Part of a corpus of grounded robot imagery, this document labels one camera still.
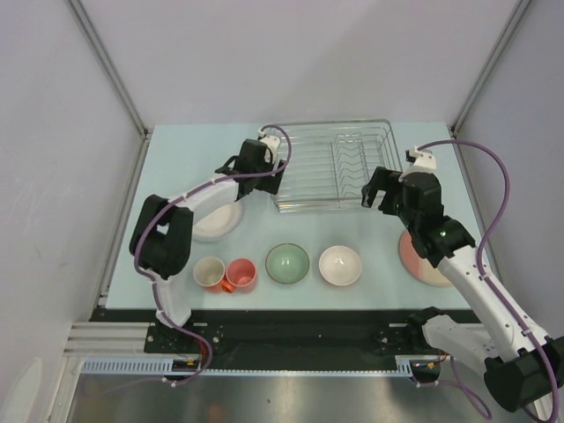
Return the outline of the metal wire dish rack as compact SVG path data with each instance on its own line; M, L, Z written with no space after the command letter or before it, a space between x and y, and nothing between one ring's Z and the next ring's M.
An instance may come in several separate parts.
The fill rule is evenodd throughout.
M267 133L281 139L278 157L291 160L278 193L272 197L280 212L340 211L361 207L361 189L377 167L402 169L391 123L385 119L291 122L283 131Z

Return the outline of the white fluted plate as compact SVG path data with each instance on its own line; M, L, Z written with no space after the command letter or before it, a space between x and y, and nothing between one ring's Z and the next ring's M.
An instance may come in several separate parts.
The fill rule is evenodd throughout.
M196 241L212 242L227 237L244 216L244 205L231 203L218 208L193 226L192 237Z

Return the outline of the white and orange bowl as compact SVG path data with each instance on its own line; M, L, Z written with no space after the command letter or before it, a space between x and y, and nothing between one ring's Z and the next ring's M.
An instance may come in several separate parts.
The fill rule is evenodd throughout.
M346 246L332 246L324 250L318 261L323 279L334 286L349 286L362 273L359 255Z

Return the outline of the pink and cream plate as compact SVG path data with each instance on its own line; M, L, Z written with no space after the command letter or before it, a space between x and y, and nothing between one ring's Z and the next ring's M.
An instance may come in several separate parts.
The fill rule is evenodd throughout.
M426 259L422 259L412 245L412 237L403 231L398 242L398 255L406 270L419 282L435 287L452 287L452 284Z

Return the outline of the green bowl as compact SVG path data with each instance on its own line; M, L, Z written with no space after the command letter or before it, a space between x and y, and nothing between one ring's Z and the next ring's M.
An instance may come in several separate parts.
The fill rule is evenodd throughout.
M310 268L308 253L295 243L282 243L273 247L265 258L268 276L283 285L302 281Z

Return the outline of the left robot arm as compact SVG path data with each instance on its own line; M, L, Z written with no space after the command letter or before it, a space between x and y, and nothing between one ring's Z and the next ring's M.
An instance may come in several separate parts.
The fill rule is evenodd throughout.
M135 271L150 281L156 316L167 326L163 339L174 351L185 352L195 341L194 330L185 324L191 315L186 290L174 281L189 261L193 226L255 190L276 194L290 160L278 157L280 144L275 136L247 139L201 185L178 197L145 199L129 250Z

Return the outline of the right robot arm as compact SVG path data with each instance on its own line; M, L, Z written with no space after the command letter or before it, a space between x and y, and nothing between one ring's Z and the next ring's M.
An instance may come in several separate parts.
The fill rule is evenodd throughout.
M444 212L442 187L432 173L403 175L377 167L362 190L370 208L379 192L378 209L398 217L412 237L419 257L427 260L463 295L487 332L476 335L437 308L427 308L406 332L416 353L432 348L482 376L497 404L508 412L551 396L555 421L563 384L563 340L537 326L477 257L476 243L457 220Z

